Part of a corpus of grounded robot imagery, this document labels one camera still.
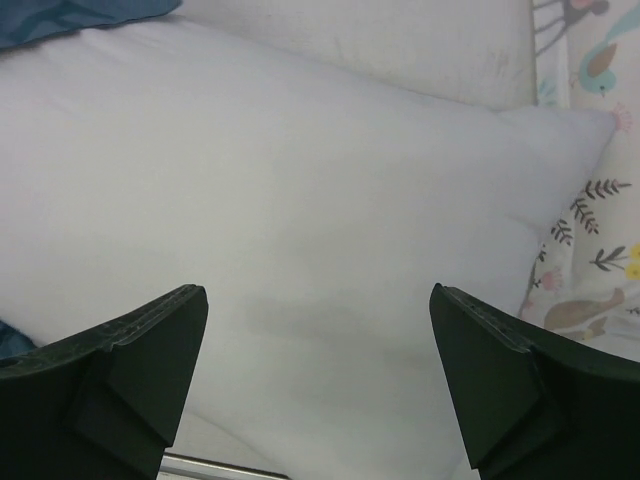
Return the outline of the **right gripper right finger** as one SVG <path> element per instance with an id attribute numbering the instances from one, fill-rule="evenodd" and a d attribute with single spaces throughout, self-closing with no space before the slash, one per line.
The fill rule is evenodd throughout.
<path id="1" fill-rule="evenodd" d="M 483 479 L 636 479 L 639 365 L 434 286 L 429 311 Z"/>

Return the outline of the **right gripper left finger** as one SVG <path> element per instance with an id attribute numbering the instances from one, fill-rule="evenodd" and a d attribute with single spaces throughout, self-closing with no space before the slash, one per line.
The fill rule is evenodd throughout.
<path id="1" fill-rule="evenodd" d="M 154 479 L 172 446 L 208 315 L 183 285 L 1 362 L 4 479 Z"/>

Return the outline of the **white pillow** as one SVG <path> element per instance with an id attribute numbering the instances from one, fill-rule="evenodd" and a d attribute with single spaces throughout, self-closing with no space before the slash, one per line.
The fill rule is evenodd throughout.
<path id="1" fill-rule="evenodd" d="M 177 16 L 1 56 L 1 314 L 50 343 L 178 285 L 188 404 L 294 479 L 454 479 L 429 296 L 508 312 L 615 130 L 416 95 Z"/>

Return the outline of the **blue letter-print pillowcase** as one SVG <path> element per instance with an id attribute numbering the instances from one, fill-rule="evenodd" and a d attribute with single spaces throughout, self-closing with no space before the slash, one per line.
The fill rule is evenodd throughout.
<path id="1" fill-rule="evenodd" d="M 166 260 L 185 80 L 167 1 L 1 5 L 1 356 L 130 306 Z"/>

